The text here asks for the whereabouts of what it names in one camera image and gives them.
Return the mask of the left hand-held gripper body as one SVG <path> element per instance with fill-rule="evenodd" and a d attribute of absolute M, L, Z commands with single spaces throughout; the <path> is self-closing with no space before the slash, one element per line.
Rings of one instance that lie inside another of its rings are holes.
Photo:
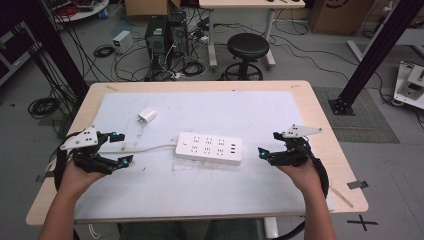
<path fill-rule="evenodd" d="M 112 133 L 101 133 L 92 125 L 81 132 L 75 132 L 59 147 L 72 155 L 74 164 L 87 173 L 98 172 L 110 175 L 116 162 L 102 157 L 98 151 Z"/>

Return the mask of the black round stool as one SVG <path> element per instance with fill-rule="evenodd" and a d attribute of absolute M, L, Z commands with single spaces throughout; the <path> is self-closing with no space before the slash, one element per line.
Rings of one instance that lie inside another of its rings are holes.
<path fill-rule="evenodd" d="M 253 33 L 239 33 L 229 38 L 227 49 L 240 62 L 229 65 L 220 80 L 262 80 L 263 73 L 255 62 L 269 51 L 268 41 Z"/>

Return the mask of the grey floor mat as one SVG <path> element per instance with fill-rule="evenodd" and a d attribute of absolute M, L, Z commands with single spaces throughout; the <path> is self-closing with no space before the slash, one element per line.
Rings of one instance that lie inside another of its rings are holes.
<path fill-rule="evenodd" d="M 336 115 L 330 100 L 336 99 L 342 88 L 314 87 L 313 91 L 339 142 L 398 143 L 390 125 L 366 90 L 356 98 L 352 113 Z"/>

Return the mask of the black computer tower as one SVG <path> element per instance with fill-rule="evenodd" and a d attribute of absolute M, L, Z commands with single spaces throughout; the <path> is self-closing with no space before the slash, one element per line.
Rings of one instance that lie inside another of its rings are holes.
<path fill-rule="evenodd" d="M 179 57 L 186 56 L 188 54 L 186 13 L 184 11 L 173 12 L 168 23 L 175 54 Z"/>
<path fill-rule="evenodd" d="M 145 32 L 145 41 L 152 67 L 164 70 L 167 67 L 167 57 L 170 50 L 168 36 L 168 17 L 152 16 Z"/>

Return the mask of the small cardboard box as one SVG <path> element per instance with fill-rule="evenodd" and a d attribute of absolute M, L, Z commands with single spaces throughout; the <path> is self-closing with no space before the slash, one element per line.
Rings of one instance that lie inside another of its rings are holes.
<path fill-rule="evenodd" d="M 125 0 L 128 16 L 168 15 L 181 0 Z"/>

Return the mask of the person's left hand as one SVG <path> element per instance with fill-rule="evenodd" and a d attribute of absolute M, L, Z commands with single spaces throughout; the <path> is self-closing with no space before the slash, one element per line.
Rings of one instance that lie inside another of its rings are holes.
<path fill-rule="evenodd" d="M 66 164 L 57 195 L 60 199 L 77 201 L 93 183 L 103 177 L 102 173 L 87 173 L 70 160 Z"/>

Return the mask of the white machine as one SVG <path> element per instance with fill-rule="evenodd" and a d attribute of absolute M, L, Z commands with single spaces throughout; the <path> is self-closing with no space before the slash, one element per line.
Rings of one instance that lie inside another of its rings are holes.
<path fill-rule="evenodd" d="M 394 99 L 424 110 L 424 66 L 407 61 L 399 64 Z"/>

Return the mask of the white power strip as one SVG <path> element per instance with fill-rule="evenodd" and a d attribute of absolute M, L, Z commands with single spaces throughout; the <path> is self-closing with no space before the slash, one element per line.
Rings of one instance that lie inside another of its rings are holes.
<path fill-rule="evenodd" d="M 175 149 L 177 158 L 240 165 L 242 140 L 192 132 L 181 132 Z"/>

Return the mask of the white desk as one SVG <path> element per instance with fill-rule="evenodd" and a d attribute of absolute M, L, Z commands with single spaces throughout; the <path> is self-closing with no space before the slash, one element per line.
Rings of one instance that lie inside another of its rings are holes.
<path fill-rule="evenodd" d="M 199 0 L 199 6 L 208 11 L 208 60 L 210 68 L 215 71 L 218 66 L 215 24 L 229 24 L 236 18 L 253 20 L 263 11 L 266 23 L 263 37 L 269 40 L 275 12 L 278 9 L 302 9 L 306 4 L 304 0 Z"/>

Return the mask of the white charger plug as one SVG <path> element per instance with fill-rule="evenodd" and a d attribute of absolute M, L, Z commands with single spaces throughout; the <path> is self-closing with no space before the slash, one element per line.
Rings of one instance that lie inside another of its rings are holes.
<path fill-rule="evenodd" d="M 147 107 L 138 113 L 138 121 L 149 124 L 156 118 L 156 116 L 157 112 L 154 109 Z"/>

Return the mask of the black tape cross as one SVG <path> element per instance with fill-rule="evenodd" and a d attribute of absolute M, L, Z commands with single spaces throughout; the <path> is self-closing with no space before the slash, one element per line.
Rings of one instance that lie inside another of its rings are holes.
<path fill-rule="evenodd" d="M 368 230 L 369 225 L 378 226 L 377 222 L 365 220 L 361 214 L 358 215 L 358 220 L 347 220 L 347 223 L 361 225 L 364 231 Z"/>

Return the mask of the thin wooden stick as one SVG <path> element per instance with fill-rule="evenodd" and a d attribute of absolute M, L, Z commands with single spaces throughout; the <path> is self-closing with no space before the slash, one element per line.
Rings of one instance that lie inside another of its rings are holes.
<path fill-rule="evenodd" d="M 330 186 L 330 190 L 338 197 L 340 198 L 347 206 L 350 208 L 353 208 L 354 205 L 345 197 L 343 196 L 337 189 Z"/>

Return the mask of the large cardboard box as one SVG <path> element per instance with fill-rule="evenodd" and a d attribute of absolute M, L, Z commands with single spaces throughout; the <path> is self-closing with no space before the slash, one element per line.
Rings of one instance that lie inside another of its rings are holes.
<path fill-rule="evenodd" d="M 355 35 L 374 0 L 315 0 L 308 23 L 313 33 Z"/>

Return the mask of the white power supply box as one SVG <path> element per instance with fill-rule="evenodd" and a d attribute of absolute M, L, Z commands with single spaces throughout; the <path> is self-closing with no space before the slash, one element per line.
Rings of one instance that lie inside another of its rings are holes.
<path fill-rule="evenodd" d="M 130 31 L 124 30 L 113 38 L 113 44 L 118 54 L 125 54 L 134 46 Z"/>

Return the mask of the black metal stand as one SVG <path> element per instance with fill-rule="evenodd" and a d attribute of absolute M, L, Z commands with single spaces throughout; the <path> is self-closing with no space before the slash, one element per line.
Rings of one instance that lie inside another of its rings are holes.
<path fill-rule="evenodd" d="M 10 0 L 10 2 L 21 12 L 23 19 L 45 47 L 77 100 L 82 102 L 89 87 L 55 30 L 42 2 L 40 0 Z"/>
<path fill-rule="evenodd" d="M 353 115 L 352 105 L 356 98 L 423 7 L 424 0 L 398 2 L 376 34 L 345 88 L 336 99 L 328 100 L 334 115 Z"/>

